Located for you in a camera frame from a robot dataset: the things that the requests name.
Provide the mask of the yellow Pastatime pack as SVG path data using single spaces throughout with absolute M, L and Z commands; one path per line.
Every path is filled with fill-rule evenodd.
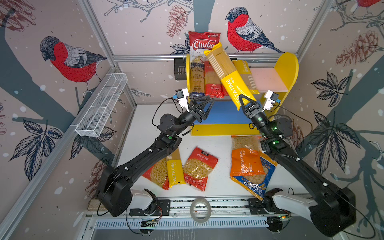
M 204 54 L 214 68 L 218 77 L 221 79 L 222 85 L 225 87 L 238 111 L 241 108 L 241 104 L 239 102 L 239 97 L 241 97 L 241 95 L 245 95 L 253 100 L 256 100 L 244 83 L 241 75 L 237 71 L 221 43 L 215 45 L 210 51 L 204 51 Z
M 166 157 L 169 188 L 175 185 L 185 185 L 185 176 L 179 149 Z

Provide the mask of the yellow spaghetti pack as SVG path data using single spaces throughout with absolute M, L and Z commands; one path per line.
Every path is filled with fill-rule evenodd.
M 256 83 L 254 81 L 254 78 L 251 73 L 251 69 L 247 61 L 233 60 L 232 62 L 236 67 L 237 71 L 239 72 L 239 74 L 241 75 L 244 83 L 246 84 L 250 92 L 254 95 L 258 95 L 260 92 L 257 89 Z

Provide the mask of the blue gold spaghetti pack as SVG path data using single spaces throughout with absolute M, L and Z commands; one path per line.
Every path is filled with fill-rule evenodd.
M 205 96 L 205 58 L 199 56 L 191 63 L 190 98 Z

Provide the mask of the red fusilli bag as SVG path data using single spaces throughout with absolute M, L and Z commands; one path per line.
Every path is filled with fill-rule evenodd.
M 167 160 L 162 159 L 148 169 L 143 175 L 144 178 L 155 183 L 164 190 L 169 189 L 169 177 Z
M 186 184 L 204 192 L 207 187 L 208 177 L 218 161 L 217 157 L 196 147 L 183 166 Z

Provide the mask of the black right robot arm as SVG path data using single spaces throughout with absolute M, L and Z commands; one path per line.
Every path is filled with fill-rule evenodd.
M 304 199 L 276 190 L 272 195 L 273 204 L 309 220 L 327 237 L 353 225 L 357 220 L 355 194 L 331 183 L 298 156 L 288 143 L 293 134 L 292 120 L 282 117 L 271 121 L 263 107 L 245 95 L 239 96 L 239 102 L 244 115 L 262 134 L 262 152 L 285 168 L 312 197 Z

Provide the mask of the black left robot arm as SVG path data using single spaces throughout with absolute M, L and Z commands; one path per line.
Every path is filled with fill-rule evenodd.
M 182 141 L 179 135 L 184 135 L 183 131 L 193 127 L 195 121 L 201 123 L 206 120 L 214 103 L 215 100 L 209 96 L 200 97 L 187 104 L 189 110 L 183 111 L 178 117 L 164 114 L 157 125 L 160 135 L 154 143 L 129 162 L 104 169 L 97 197 L 108 213 L 118 217 L 129 208 L 134 183 L 155 163 L 175 152 Z

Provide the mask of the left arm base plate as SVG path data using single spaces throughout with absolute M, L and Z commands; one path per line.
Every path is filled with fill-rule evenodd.
M 170 200 L 153 200 L 153 202 L 145 209 L 130 209 L 130 217 L 160 217 L 170 214 Z

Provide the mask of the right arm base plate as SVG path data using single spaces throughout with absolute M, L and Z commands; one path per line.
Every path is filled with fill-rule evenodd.
M 271 199 L 263 201 L 257 198 L 248 199 L 246 208 L 250 210 L 251 215 L 291 215 L 291 212 L 277 208 Z

